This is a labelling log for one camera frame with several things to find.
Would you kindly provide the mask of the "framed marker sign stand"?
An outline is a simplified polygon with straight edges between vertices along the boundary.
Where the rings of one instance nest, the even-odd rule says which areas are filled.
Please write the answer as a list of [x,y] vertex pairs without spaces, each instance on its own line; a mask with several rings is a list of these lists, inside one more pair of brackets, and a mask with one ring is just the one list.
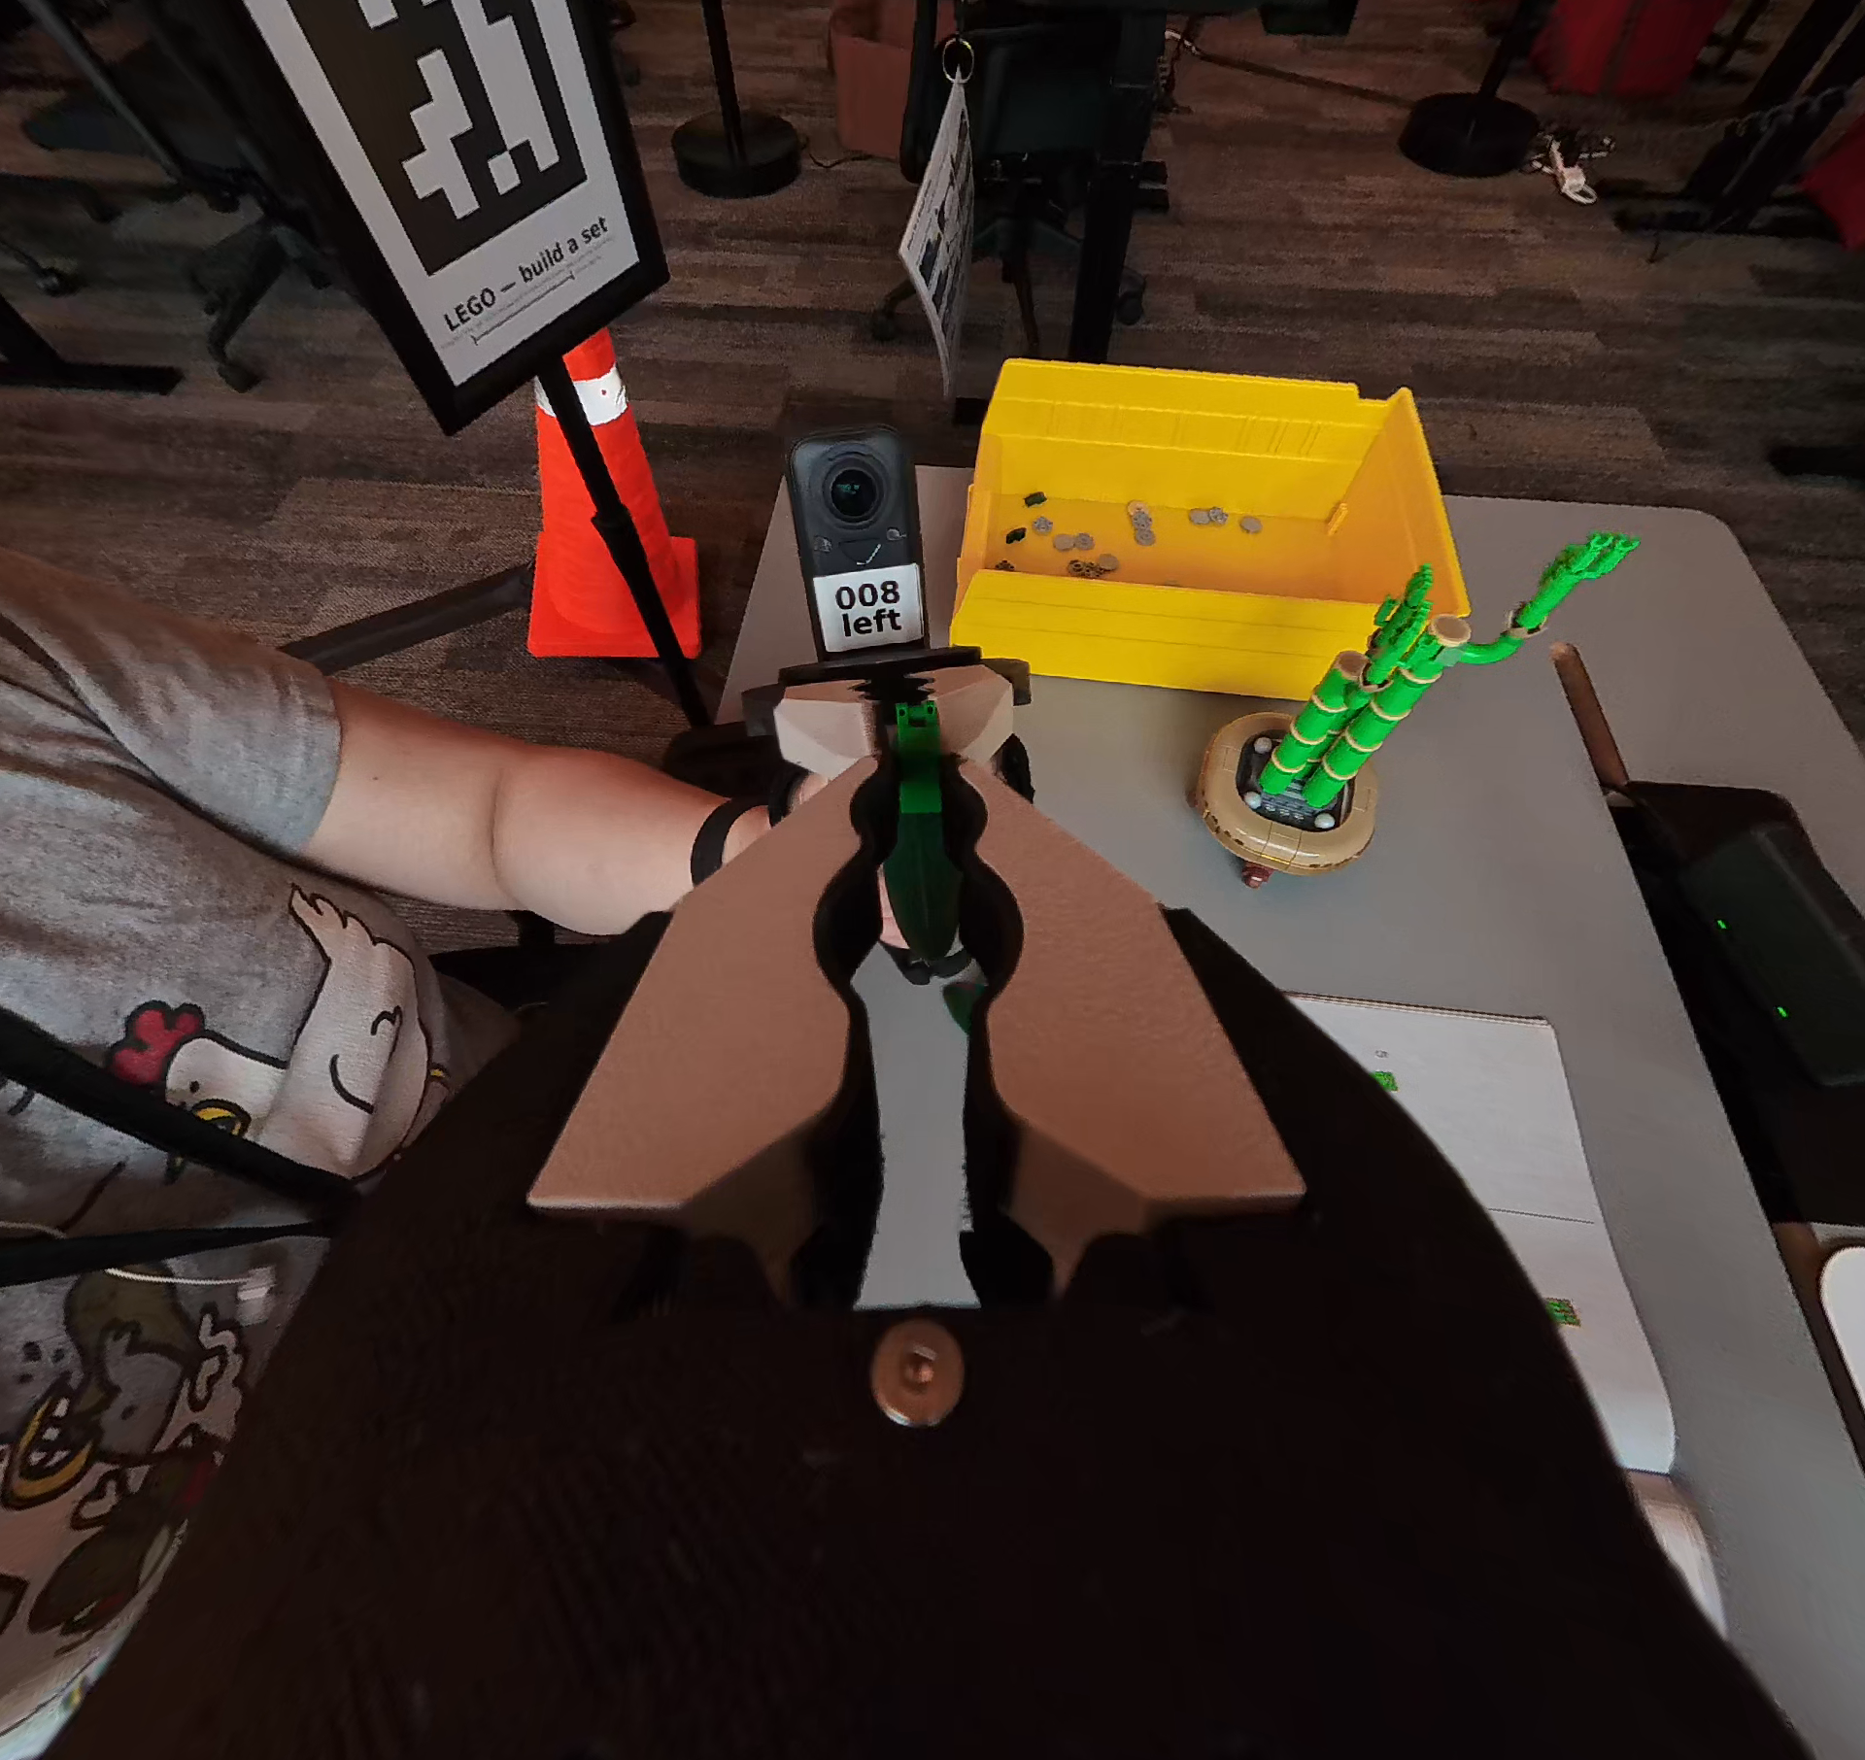
[[709,723],[571,350],[669,282],[595,0],[136,0],[303,207],[447,436],[540,387],[688,723]]

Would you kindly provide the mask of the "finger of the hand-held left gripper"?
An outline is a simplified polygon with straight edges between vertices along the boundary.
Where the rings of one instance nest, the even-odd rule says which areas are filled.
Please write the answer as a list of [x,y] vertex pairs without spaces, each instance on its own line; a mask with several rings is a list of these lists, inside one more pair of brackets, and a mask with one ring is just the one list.
[[1003,772],[1014,737],[1014,685],[1003,675],[931,675],[941,756]]
[[781,764],[826,782],[884,758],[884,727],[865,687],[785,687],[770,723]]

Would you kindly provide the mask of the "person's left forearm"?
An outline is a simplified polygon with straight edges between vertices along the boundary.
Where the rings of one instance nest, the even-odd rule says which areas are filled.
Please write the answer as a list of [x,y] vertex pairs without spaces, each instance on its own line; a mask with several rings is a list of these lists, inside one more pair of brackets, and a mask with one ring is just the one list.
[[531,747],[332,687],[338,774],[311,867],[447,910],[618,935],[672,910],[721,799],[603,751]]

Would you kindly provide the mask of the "black wristband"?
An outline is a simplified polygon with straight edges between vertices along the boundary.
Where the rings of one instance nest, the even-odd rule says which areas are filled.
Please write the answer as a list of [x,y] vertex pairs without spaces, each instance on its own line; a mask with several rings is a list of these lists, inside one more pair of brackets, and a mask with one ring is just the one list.
[[690,848],[690,889],[698,891],[758,844],[773,826],[770,797],[729,797],[702,821]]

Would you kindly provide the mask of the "brown wooden strip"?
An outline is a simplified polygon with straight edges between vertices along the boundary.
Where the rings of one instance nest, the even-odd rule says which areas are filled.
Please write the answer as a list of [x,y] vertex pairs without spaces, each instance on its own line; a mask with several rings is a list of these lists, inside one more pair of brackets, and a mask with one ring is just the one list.
[[1607,797],[1622,797],[1630,784],[1628,768],[1582,654],[1574,644],[1554,644],[1551,667],[1597,778],[1597,789]]

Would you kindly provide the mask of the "hanging printed card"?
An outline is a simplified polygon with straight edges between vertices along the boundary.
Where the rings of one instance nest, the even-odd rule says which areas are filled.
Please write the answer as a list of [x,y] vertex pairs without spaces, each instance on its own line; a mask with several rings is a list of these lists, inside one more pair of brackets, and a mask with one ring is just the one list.
[[968,36],[956,34],[942,61],[944,112],[898,246],[898,259],[935,341],[944,399],[956,403],[976,213],[974,135],[968,110],[974,47]]

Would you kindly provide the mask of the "dark green brick leaf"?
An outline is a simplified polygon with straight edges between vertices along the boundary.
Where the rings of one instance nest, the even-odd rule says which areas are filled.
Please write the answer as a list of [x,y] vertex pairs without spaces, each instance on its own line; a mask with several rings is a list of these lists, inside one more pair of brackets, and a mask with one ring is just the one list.
[[925,964],[948,960],[962,943],[964,879],[941,809],[900,809],[880,881],[900,945]]

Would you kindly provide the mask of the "group of grey brick pieces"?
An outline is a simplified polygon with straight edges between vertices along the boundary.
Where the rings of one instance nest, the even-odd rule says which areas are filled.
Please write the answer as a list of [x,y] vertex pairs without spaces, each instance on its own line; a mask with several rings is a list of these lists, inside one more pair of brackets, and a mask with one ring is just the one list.
[[1075,582],[1185,586],[1216,578],[1238,547],[1265,543],[1271,519],[1220,506],[1170,508],[1129,496],[1010,492],[985,519],[993,570]]

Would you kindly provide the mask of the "green toy bamboo model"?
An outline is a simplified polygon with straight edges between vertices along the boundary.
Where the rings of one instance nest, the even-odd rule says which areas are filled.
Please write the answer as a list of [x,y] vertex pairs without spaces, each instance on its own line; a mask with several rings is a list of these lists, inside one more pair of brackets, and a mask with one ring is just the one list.
[[1362,859],[1378,832],[1374,758],[1422,700],[1457,667],[1514,661],[1580,586],[1613,576],[1640,543],[1607,531],[1562,551],[1490,642],[1457,615],[1434,615],[1434,570],[1422,564],[1378,609],[1364,650],[1339,654],[1294,716],[1263,710],[1226,723],[1189,801],[1244,885],[1317,879]]

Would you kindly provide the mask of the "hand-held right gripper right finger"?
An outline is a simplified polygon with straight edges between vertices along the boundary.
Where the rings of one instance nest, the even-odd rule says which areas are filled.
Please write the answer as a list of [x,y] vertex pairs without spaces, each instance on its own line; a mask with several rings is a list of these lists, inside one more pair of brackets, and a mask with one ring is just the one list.
[[1304,1178],[1160,902],[976,762],[952,768],[968,1021],[960,1256],[1061,1293],[1108,1236],[1294,1213]]

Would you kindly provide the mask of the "yellow plastic bin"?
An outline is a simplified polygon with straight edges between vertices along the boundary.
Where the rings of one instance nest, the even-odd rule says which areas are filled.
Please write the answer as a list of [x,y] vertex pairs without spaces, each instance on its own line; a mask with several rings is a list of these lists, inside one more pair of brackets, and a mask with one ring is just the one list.
[[[1271,531],[1183,586],[991,568],[985,521],[1028,490],[1220,506]],[[1304,702],[1420,566],[1434,617],[1465,619],[1409,389],[1376,399],[1347,382],[1016,358],[981,428],[950,640],[1040,677]]]

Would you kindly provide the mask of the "building instruction booklet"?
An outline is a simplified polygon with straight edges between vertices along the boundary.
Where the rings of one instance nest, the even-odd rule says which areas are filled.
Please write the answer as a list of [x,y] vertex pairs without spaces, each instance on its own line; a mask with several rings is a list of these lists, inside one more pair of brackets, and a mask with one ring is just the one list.
[[1551,1312],[1622,1469],[1669,1477],[1675,1423],[1541,1019],[1294,993],[1430,1137]]

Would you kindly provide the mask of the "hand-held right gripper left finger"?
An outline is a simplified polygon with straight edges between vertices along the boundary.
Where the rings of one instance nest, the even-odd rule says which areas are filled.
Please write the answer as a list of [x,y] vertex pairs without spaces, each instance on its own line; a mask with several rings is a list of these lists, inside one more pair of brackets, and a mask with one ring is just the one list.
[[882,1192],[871,1021],[896,809],[855,762],[670,914],[527,1203],[727,1238],[775,1297],[857,1304]]

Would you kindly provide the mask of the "orange traffic cone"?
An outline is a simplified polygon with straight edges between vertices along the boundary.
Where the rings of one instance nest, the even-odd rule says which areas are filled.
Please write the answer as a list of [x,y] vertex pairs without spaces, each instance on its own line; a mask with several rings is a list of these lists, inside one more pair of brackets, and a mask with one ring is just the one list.
[[[636,525],[680,650],[698,659],[704,640],[696,543],[669,531],[610,331],[601,329],[573,349],[566,366],[618,498]],[[595,529],[595,500],[542,387],[535,391],[535,403],[540,537],[527,648],[535,657],[655,659],[659,652]]]

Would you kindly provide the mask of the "cardboard box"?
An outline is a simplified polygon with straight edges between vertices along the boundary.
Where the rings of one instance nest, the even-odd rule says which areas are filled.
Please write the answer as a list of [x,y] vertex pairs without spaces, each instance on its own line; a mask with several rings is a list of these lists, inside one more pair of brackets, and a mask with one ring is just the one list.
[[845,154],[898,164],[915,28],[915,0],[832,0],[826,53]]

